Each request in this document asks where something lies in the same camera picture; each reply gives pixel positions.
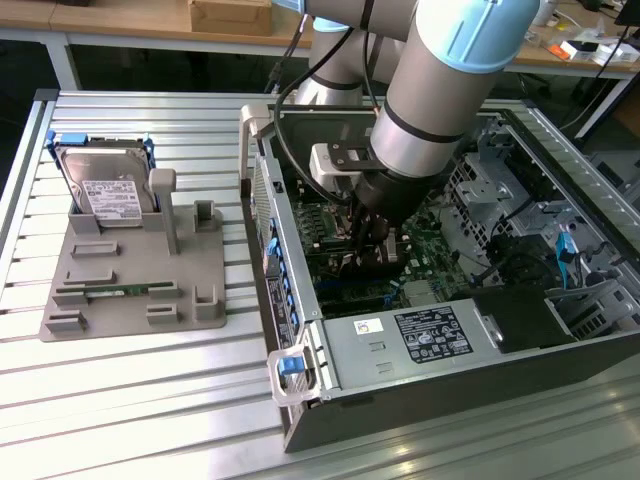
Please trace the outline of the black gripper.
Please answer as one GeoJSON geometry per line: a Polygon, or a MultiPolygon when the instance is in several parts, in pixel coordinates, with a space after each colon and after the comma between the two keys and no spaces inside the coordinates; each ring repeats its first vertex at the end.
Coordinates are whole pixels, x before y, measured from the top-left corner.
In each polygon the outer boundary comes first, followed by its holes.
{"type": "Polygon", "coordinates": [[[351,239],[358,253],[382,242],[391,228],[399,228],[433,192],[441,189],[443,172],[409,178],[391,170],[365,171],[356,183],[351,206],[351,239]]]}

